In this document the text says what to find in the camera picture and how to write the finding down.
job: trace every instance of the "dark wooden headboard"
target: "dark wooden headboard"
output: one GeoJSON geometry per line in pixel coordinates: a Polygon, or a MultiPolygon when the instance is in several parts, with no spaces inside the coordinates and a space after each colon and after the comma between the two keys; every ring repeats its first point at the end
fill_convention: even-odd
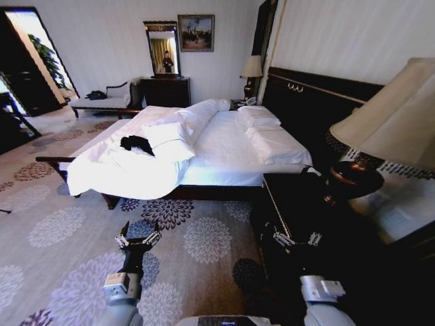
{"type": "Polygon", "coordinates": [[[382,87],[271,67],[262,105],[271,110],[281,120],[283,128],[309,150],[314,167],[326,173],[340,158],[340,154],[326,143],[327,131],[382,87]],[[291,90],[292,86],[299,91],[291,90]]]}

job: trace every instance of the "footboard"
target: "footboard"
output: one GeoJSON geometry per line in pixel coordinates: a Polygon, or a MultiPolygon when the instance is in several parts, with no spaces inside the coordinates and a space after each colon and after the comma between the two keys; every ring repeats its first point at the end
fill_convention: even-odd
{"type": "MultiPolygon", "coordinates": [[[[67,173],[67,171],[62,171],[59,168],[59,163],[71,163],[74,160],[75,160],[75,158],[66,158],[66,157],[58,157],[58,156],[37,156],[36,157],[36,162],[45,162],[45,163],[49,164],[62,177],[62,179],[63,179],[63,181],[65,181],[65,183],[67,182],[67,179],[68,179],[68,173],[67,173]]],[[[117,197],[117,196],[112,196],[112,195],[107,195],[107,194],[101,194],[101,195],[107,203],[107,208],[110,210],[115,209],[116,205],[120,201],[120,197],[117,197]]]]}
{"type": "Polygon", "coordinates": [[[37,156],[36,162],[45,162],[50,165],[67,182],[67,171],[61,171],[59,163],[71,163],[75,158],[65,158],[56,156],[37,156]]]}

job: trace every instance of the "door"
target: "door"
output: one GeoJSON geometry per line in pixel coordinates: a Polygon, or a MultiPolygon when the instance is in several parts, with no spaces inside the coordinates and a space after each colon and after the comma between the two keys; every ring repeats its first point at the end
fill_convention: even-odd
{"type": "Polygon", "coordinates": [[[33,117],[59,109],[57,98],[3,10],[0,11],[0,31],[4,45],[0,71],[26,112],[33,117]]]}

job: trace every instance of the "chaise lounge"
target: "chaise lounge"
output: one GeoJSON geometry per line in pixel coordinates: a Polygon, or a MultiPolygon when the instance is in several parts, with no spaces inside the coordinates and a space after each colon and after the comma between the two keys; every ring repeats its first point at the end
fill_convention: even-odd
{"type": "Polygon", "coordinates": [[[75,117],[79,118],[77,110],[118,112],[122,118],[123,110],[142,109],[143,95],[139,91],[140,79],[126,81],[119,86],[107,86],[107,98],[102,100],[90,100],[79,98],[71,101],[69,106],[73,109],[75,117]]]}

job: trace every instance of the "floral pattern carpet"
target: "floral pattern carpet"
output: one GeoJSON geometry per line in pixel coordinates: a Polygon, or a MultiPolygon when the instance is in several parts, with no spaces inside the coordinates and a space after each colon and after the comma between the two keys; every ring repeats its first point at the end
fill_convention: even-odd
{"type": "Polygon", "coordinates": [[[71,197],[35,156],[68,156],[117,118],[75,119],[68,107],[38,118],[43,136],[0,156],[0,209],[12,211],[0,213],[0,325],[92,325],[106,306],[105,277],[122,267],[114,236],[127,221],[128,237],[162,229],[143,258],[145,325],[247,312],[264,281],[250,203],[123,199],[109,211],[96,192],[71,197]]]}

